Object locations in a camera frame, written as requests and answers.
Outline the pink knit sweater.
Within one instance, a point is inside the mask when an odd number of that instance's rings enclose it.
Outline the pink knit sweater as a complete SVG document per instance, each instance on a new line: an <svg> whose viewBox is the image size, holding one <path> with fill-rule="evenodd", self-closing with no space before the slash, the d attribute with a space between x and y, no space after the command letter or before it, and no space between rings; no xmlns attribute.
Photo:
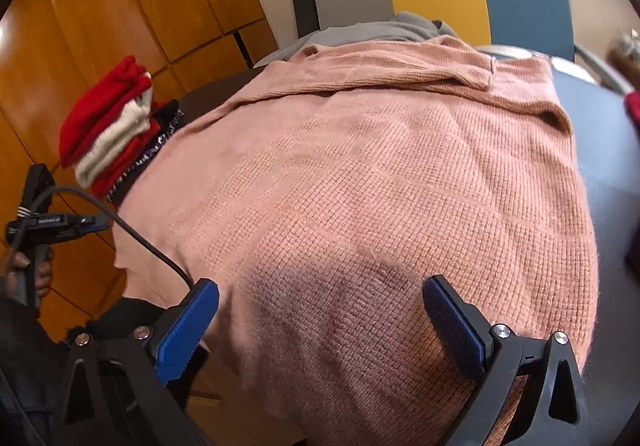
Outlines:
<svg viewBox="0 0 640 446"><path fill-rule="evenodd" d="M422 304L589 354L598 257L541 58L461 40L309 46L179 129L119 204L126 296L218 284L205 341L315 445L431 445L469 397Z"/></svg>

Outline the folded red white clothes stack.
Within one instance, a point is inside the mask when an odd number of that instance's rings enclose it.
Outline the folded red white clothes stack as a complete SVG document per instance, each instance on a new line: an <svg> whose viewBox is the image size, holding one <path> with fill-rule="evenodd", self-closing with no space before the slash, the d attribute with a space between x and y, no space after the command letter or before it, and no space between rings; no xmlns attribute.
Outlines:
<svg viewBox="0 0 640 446"><path fill-rule="evenodd" d="M182 124L179 101L155 100L151 73L127 56L70 110L58 137L60 165L74 172L79 187L111 200Z"/></svg>

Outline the red garment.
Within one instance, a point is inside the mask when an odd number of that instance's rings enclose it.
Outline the red garment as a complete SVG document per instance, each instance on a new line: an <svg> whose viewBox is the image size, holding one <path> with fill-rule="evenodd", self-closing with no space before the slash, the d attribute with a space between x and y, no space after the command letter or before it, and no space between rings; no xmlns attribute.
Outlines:
<svg viewBox="0 0 640 446"><path fill-rule="evenodd" d="M634 91L625 97L626 111L634 122L634 126L640 128L640 92Z"/></svg>

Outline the grey cardigan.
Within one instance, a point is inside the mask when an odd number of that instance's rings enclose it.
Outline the grey cardigan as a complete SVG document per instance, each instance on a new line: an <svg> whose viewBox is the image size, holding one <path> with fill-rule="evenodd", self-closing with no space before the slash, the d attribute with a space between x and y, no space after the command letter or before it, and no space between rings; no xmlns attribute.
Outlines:
<svg viewBox="0 0 640 446"><path fill-rule="evenodd" d="M261 68L271 62L288 61L297 51L309 45L340 47L356 42L387 40L387 42L424 42L442 35L457 37L457 33L441 20L428 20L420 14L401 11L388 21L361 22L340 28L325 28L297 39L293 44L273 51L254 64Z"/></svg>

